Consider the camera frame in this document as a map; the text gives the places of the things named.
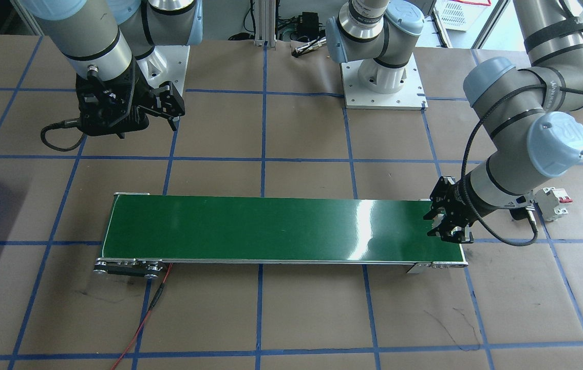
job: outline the cable connector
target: cable connector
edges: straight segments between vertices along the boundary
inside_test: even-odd
[[[79,141],[77,141],[75,145],[71,147],[57,147],[56,145],[52,145],[51,143],[49,143],[49,141],[47,141],[46,136],[47,131],[58,130],[61,128],[79,128],[79,127],[81,127],[80,119],[62,120],[61,122],[56,122],[43,127],[43,129],[40,131],[40,140],[42,140],[42,143],[44,145],[47,145],[47,147],[54,149],[58,152],[70,152],[71,150],[75,150],[77,147],[79,147],[79,145],[82,144],[82,141],[84,141],[85,138],[85,134],[82,134],[82,136],[79,138]]]

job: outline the white basket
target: white basket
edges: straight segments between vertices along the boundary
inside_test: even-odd
[[[440,19],[449,30],[467,31],[490,5],[474,5],[447,0],[442,2]]]

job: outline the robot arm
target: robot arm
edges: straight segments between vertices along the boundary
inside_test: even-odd
[[[77,73],[80,117],[45,127],[44,143],[61,150],[45,133],[71,127],[123,138],[148,127],[146,114],[165,117],[176,130],[184,102],[156,47],[199,44],[201,0],[21,1]]]
[[[477,127],[486,129],[497,152],[458,182],[440,178],[424,216],[435,220],[429,236],[470,243],[469,227],[478,220],[490,230],[482,217],[496,209],[529,217],[536,234],[531,209],[524,210],[533,189],[583,160],[583,125],[559,112],[583,108],[583,23],[559,1],[515,2],[531,68],[493,58],[465,78],[467,100],[481,119]]]
[[[358,70],[364,86],[391,94],[403,87],[424,23],[421,10],[404,0],[349,0],[328,20],[328,50],[337,63],[364,60]]]

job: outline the metal pole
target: metal pole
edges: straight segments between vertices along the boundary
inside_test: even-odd
[[[275,47],[275,0],[257,0],[257,24],[254,35],[254,44]]]
[[[488,40],[493,30],[495,30],[495,26],[499,23],[503,11],[508,7],[510,2],[511,0],[499,0],[496,3],[495,8],[488,17],[488,21],[486,21],[478,37],[476,37],[474,44],[472,44],[472,49],[481,49],[481,47],[483,47],[483,44]]]

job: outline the metal bracket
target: metal bracket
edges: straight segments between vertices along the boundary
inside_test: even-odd
[[[257,0],[256,10],[254,44],[272,49],[275,47],[275,0]]]
[[[358,77],[362,61],[341,64],[346,108],[421,110],[428,107],[414,55],[406,66],[403,88],[394,94],[378,94],[368,89]]]
[[[421,272],[426,271],[430,267],[430,262],[420,262],[415,263],[406,274],[421,274]]]

